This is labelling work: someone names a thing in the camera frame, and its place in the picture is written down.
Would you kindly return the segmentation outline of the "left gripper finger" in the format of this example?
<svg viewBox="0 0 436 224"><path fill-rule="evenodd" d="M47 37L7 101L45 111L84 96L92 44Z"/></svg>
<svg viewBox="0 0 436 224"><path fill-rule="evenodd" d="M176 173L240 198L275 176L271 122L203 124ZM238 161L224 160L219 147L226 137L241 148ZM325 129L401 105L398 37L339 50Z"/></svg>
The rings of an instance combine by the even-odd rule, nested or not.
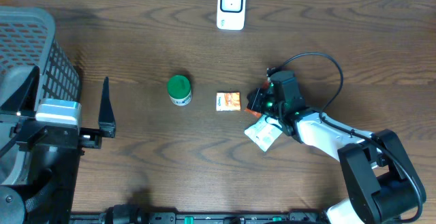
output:
<svg viewBox="0 0 436 224"><path fill-rule="evenodd" d="M102 98L98 117L99 130L102 137L114 138L116 134L116 121L110 102L109 78L105 77L102 89Z"/></svg>
<svg viewBox="0 0 436 224"><path fill-rule="evenodd" d="M1 113L35 114L40 69L36 65L14 67L1 79Z"/></svg>

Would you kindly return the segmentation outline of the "small orange sachet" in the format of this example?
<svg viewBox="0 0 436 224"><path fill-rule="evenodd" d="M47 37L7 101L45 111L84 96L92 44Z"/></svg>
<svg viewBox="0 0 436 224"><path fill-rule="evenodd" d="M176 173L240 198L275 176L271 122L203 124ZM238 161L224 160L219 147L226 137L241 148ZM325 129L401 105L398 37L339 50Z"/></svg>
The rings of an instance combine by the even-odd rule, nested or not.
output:
<svg viewBox="0 0 436 224"><path fill-rule="evenodd" d="M215 107L218 112L240 111L240 93L217 93Z"/></svg>

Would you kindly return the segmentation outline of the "green lid jar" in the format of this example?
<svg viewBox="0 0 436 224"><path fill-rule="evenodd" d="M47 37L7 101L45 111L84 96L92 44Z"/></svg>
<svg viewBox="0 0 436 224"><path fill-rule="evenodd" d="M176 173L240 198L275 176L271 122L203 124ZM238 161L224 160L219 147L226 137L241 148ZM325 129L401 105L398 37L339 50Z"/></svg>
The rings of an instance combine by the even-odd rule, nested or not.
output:
<svg viewBox="0 0 436 224"><path fill-rule="evenodd" d="M167 83L167 91L174 105L186 106L192 99L191 83L185 76L172 76Z"/></svg>

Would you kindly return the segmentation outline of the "orange snack bar wrapper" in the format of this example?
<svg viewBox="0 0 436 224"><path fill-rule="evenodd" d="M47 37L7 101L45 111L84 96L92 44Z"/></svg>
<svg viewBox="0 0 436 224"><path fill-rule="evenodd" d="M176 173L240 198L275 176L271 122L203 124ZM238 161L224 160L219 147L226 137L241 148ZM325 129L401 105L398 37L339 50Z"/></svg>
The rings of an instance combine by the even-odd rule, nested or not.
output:
<svg viewBox="0 0 436 224"><path fill-rule="evenodd" d="M265 82L262 84L261 88L262 88L262 89L268 88L268 85L269 85L269 82L268 82L268 81L265 81ZM256 112L256 111L253 111L253 110L249 109L248 107L245 108L245 112L254 115L254 117L256 117L256 118L260 118L260 117L262 116L261 113Z"/></svg>

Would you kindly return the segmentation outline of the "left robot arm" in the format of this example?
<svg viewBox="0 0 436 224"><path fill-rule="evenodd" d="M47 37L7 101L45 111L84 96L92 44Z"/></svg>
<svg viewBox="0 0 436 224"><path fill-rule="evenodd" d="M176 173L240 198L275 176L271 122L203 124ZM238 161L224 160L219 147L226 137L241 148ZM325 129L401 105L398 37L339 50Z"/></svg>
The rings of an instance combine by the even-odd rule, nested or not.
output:
<svg viewBox="0 0 436 224"><path fill-rule="evenodd" d="M69 223L81 156L116 135L109 79L97 129L82 127L76 101L39 101L39 84L37 66L21 67L1 84L1 157L15 156L1 182L2 223Z"/></svg>

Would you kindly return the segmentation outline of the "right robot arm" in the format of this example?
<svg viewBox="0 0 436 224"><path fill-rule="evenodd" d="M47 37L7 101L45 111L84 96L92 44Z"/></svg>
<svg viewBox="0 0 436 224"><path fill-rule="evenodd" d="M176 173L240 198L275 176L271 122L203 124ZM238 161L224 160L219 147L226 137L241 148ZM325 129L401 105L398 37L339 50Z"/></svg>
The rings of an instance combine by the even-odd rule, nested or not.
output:
<svg viewBox="0 0 436 224"><path fill-rule="evenodd" d="M248 110L340 163L348 198L326 211L330 223L401 223L401 215L413 208L417 213L408 221L420 217L425 189L395 132L354 129L308 106L292 71L269 75L247 99Z"/></svg>

